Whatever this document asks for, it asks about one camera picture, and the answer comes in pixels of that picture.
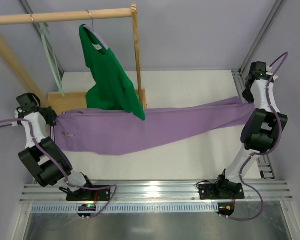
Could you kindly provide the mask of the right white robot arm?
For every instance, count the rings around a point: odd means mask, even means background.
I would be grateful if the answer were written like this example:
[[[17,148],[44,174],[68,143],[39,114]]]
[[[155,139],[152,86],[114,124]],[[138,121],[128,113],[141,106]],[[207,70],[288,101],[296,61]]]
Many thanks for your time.
[[[281,139],[288,117],[276,105],[275,77],[265,62],[250,65],[242,96],[254,105],[254,110],[242,130],[241,149],[215,183],[219,199],[243,199],[242,184],[247,171],[258,157],[273,151]]]

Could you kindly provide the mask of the purple trousers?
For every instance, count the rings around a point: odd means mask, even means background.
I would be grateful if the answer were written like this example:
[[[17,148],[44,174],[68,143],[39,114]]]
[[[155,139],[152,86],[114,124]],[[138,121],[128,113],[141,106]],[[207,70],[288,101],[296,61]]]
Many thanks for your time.
[[[57,117],[50,137],[64,151],[121,156],[244,125],[254,109],[238,97],[194,107],[146,109],[145,120],[122,110],[77,109]]]

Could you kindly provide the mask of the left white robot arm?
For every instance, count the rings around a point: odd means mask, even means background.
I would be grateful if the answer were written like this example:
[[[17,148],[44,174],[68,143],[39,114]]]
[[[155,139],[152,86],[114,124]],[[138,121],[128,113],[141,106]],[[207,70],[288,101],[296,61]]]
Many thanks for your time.
[[[67,194],[67,201],[91,201],[91,181],[83,173],[73,171],[69,159],[47,133],[46,126],[57,125],[56,112],[50,106],[41,107],[40,99],[33,93],[22,94],[16,100],[17,123],[26,133],[25,150],[18,157],[26,169],[41,187],[64,180],[59,190]]]

